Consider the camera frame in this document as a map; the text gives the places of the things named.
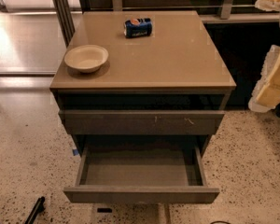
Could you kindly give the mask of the cream foam-padded gripper finger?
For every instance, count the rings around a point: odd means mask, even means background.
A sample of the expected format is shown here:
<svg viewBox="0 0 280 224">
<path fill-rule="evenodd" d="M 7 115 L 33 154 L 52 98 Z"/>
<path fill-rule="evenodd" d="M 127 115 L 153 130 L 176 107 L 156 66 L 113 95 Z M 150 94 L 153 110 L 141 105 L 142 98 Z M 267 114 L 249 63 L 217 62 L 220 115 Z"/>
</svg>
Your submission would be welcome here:
<svg viewBox="0 0 280 224">
<path fill-rule="evenodd" d="M 266 113 L 280 104 L 280 47 L 271 46 L 260 74 L 248 108 L 253 112 Z"/>
</svg>

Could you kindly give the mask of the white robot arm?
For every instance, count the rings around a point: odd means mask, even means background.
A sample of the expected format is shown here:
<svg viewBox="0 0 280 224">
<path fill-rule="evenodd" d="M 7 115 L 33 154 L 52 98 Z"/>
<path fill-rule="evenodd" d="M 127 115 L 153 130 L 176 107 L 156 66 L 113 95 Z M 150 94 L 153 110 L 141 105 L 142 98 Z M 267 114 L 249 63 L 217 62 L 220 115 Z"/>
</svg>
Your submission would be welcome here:
<svg viewBox="0 0 280 224">
<path fill-rule="evenodd" d="M 280 15 L 280 0 L 257 0 L 255 7 L 264 11 L 278 11 Z M 248 108 L 253 112 L 266 113 L 280 104 L 280 47 L 271 45 L 260 74 Z"/>
</svg>

